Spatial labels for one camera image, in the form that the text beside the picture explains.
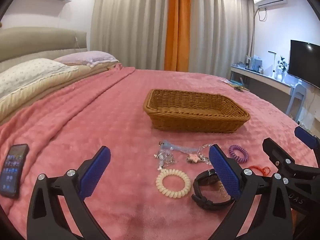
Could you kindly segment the purple pillow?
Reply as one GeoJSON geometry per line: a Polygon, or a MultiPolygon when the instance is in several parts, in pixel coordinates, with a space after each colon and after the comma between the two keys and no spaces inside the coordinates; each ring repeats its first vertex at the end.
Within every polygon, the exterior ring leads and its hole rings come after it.
{"type": "Polygon", "coordinates": [[[55,61],[68,66],[83,65],[95,67],[99,64],[118,63],[119,61],[111,54],[103,51],[84,51],[58,57],[55,61]]]}

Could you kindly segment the black smartphone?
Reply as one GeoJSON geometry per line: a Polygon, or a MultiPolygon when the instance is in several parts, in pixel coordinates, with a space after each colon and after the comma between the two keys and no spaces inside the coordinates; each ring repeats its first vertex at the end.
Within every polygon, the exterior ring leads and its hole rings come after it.
{"type": "Polygon", "coordinates": [[[28,152],[27,144],[11,146],[1,170],[1,196],[18,198],[20,179],[28,152]]]}

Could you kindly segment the white desk lamp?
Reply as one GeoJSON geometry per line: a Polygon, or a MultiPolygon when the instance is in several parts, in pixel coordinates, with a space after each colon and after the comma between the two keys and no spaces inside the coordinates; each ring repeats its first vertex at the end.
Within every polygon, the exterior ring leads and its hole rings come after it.
{"type": "Polygon", "coordinates": [[[271,68],[271,70],[272,70],[272,72],[274,72],[274,64],[275,64],[275,61],[276,61],[276,55],[277,55],[277,54],[276,54],[276,52],[270,51],[270,50],[268,51],[268,53],[273,56],[272,66],[271,66],[272,68],[271,68]]]}

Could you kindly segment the small items on bed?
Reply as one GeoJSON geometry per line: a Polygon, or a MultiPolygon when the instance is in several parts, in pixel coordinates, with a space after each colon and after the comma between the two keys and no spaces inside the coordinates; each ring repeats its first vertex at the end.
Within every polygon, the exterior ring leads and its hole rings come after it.
{"type": "Polygon", "coordinates": [[[239,85],[239,84],[236,84],[236,83],[232,83],[231,81],[229,80],[225,80],[225,79],[219,79],[219,82],[225,84],[225,85],[228,85],[229,87],[232,87],[234,90],[237,90],[239,92],[245,92],[245,91],[248,91],[249,92],[249,89],[247,89],[246,87],[244,87],[243,85],[239,85]]]}

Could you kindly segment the books on desk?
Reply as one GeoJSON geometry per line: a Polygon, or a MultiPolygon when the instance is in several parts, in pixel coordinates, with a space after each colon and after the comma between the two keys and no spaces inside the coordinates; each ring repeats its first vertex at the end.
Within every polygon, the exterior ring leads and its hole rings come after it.
{"type": "Polygon", "coordinates": [[[262,68],[263,61],[260,57],[257,55],[253,55],[252,57],[246,56],[246,69],[256,72],[256,73],[262,73],[263,68],[262,68]]]}

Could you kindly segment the beige curtain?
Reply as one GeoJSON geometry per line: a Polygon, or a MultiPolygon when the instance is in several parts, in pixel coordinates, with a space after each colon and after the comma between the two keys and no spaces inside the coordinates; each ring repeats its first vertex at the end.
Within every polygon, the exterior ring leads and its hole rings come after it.
{"type": "Polygon", "coordinates": [[[139,69],[227,77],[253,36],[253,0],[95,0],[91,49],[139,69]]]}

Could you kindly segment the brown wicker basket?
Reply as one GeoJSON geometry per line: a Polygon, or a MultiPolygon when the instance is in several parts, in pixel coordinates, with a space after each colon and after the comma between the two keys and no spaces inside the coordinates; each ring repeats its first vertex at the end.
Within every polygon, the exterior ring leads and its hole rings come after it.
{"type": "Polygon", "coordinates": [[[161,131],[233,133],[250,120],[250,114],[221,94],[152,89],[143,109],[161,131]]]}

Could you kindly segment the white floral pillow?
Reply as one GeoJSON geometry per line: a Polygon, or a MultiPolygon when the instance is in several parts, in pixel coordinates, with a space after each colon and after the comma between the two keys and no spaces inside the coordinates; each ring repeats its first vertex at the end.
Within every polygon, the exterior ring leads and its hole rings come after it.
{"type": "Polygon", "coordinates": [[[17,64],[1,73],[1,98],[35,81],[77,69],[78,67],[44,58],[17,64]]]}

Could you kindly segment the beige folded quilt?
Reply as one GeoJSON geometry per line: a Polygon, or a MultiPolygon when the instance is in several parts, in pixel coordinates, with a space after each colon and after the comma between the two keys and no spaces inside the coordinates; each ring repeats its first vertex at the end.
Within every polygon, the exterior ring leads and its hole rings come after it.
{"type": "Polygon", "coordinates": [[[121,69],[122,65],[118,62],[99,64],[95,67],[83,65],[74,67],[78,67],[78,69],[73,72],[56,74],[35,81],[1,98],[1,124],[8,122],[23,107],[33,104],[35,101],[44,98],[56,90],[89,76],[112,70],[113,68],[121,69]]]}

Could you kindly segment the beige headboard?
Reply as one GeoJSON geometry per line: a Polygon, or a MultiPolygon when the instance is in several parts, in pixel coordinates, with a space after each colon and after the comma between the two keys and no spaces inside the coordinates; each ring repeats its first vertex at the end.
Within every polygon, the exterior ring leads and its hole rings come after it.
{"type": "Polygon", "coordinates": [[[33,59],[54,60],[87,51],[87,33],[51,27],[1,30],[1,72],[33,59]]]}

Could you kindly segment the pink star key charm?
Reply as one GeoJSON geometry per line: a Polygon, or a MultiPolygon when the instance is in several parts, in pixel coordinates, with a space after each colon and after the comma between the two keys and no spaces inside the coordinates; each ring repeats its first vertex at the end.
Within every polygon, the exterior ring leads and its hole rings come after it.
{"type": "Polygon", "coordinates": [[[187,157],[187,162],[191,164],[203,162],[203,159],[197,154],[189,154],[187,157]]]}

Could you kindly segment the white wall desk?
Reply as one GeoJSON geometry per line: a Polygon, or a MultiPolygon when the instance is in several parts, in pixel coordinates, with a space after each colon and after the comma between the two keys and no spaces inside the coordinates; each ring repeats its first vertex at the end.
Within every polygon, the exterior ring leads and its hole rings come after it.
{"type": "Polygon", "coordinates": [[[231,80],[243,78],[246,88],[256,96],[284,109],[289,105],[292,87],[271,77],[246,70],[244,68],[231,66],[231,80]]]}

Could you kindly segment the orange curtain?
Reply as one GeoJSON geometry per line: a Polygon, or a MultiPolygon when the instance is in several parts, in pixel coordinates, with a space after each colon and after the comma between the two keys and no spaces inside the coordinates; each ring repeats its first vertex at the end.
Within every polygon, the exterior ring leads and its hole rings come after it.
{"type": "Polygon", "coordinates": [[[191,0],[169,0],[164,69],[189,70],[191,0]]]}

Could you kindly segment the white flower vase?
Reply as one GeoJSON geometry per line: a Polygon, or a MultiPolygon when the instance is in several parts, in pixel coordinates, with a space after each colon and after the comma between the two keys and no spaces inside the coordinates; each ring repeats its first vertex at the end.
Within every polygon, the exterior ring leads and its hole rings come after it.
{"type": "Polygon", "coordinates": [[[285,57],[280,56],[280,60],[278,60],[278,64],[276,66],[274,78],[278,81],[283,82],[287,75],[288,69],[289,69],[289,65],[285,61],[285,57]]]}

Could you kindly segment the black television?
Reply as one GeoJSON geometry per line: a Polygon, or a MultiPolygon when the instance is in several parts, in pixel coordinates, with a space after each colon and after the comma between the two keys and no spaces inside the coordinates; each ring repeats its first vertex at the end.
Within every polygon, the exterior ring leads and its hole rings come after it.
{"type": "Polygon", "coordinates": [[[319,88],[320,46],[291,40],[288,73],[319,88]]]}

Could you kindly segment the black smartwatch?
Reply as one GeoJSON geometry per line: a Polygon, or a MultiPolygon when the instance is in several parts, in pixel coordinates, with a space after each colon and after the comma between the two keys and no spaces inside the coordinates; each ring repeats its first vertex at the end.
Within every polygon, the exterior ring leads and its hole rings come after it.
{"type": "Polygon", "coordinates": [[[223,186],[220,178],[212,168],[200,173],[193,182],[192,200],[207,211],[220,211],[234,203],[223,186]]]}

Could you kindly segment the pink bed blanket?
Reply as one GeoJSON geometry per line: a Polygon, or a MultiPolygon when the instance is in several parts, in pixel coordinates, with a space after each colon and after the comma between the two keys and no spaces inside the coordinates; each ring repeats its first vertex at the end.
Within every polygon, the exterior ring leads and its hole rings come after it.
{"type": "Polygon", "coordinates": [[[29,146],[20,196],[17,200],[2,197],[1,206],[25,235],[37,176],[61,176],[107,146],[111,162],[86,204],[111,239],[208,239],[225,212],[204,211],[188,196],[172,199],[159,193],[155,185],[159,142],[192,148],[217,144],[223,151],[237,144],[249,152],[249,165],[275,172],[262,148],[263,140],[271,138],[296,163],[316,166],[312,150],[295,137],[296,126],[269,102],[249,92],[237,92],[215,76],[132,67],[109,70],[22,108],[1,127],[1,159],[12,145],[29,146]],[[222,94],[251,118],[231,134],[160,131],[143,111],[152,89],[222,94]]]}

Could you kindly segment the light blue chair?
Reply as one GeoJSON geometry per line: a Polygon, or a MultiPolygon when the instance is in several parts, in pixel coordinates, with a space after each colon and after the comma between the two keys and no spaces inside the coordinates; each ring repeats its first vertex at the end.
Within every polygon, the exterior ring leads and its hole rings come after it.
{"type": "Polygon", "coordinates": [[[295,99],[300,101],[296,116],[294,117],[295,122],[298,122],[304,102],[306,100],[306,94],[307,94],[307,88],[303,85],[303,81],[301,79],[298,79],[298,82],[291,88],[290,100],[286,110],[286,115],[290,116],[291,109],[295,99]]]}

